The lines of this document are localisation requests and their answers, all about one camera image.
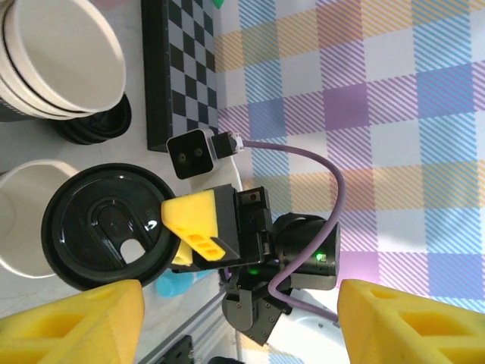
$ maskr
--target cable connector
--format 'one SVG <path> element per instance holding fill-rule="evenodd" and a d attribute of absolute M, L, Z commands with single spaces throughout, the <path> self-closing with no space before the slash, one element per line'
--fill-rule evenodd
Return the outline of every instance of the cable connector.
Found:
<path fill-rule="evenodd" d="M 227 131 L 211 138 L 217 159 L 231 157 L 244 150 L 243 139 L 239 133 Z"/>

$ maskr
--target blue object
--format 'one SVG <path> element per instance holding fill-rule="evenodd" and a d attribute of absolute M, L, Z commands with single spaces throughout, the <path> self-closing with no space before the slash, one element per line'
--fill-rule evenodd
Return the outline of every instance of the blue object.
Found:
<path fill-rule="evenodd" d="M 181 294 L 184 294 L 191 288 L 191 286 L 210 275 L 213 271 L 197 271 L 189 273 L 173 273 L 170 269 L 165 271 L 157 281 L 155 285 L 157 292 L 164 298 L 173 298 Z"/>

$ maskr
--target plaid tablecloth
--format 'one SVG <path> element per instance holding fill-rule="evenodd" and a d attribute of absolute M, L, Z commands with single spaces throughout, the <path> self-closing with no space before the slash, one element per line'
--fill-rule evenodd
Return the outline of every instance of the plaid tablecloth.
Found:
<path fill-rule="evenodd" d="M 221 129 L 344 171 L 339 280 L 485 312 L 485 1 L 226 0 L 214 21 Z M 275 215 L 328 215 L 315 163 L 238 163 Z"/>

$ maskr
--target black and white checkered pattern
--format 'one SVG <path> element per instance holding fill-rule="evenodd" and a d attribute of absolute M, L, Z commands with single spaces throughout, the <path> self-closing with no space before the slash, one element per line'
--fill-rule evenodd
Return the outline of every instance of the black and white checkered pattern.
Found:
<path fill-rule="evenodd" d="M 173 135 L 217 132 L 212 0 L 168 0 Z"/>

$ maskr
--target black cup lid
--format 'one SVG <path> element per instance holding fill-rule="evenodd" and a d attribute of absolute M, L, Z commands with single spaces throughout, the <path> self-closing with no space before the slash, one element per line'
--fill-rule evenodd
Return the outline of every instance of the black cup lid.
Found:
<path fill-rule="evenodd" d="M 161 203 L 172 198 L 161 178 L 135 165 L 81 171 L 62 185 L 45 210 L 45 257 L 63 281 L 80 290 L 123 279 L 146 285 L 171 264 L 180 245 L 161 222 Z M 145 253 L 126 263 L 121 246 L 132 239 Z"/>

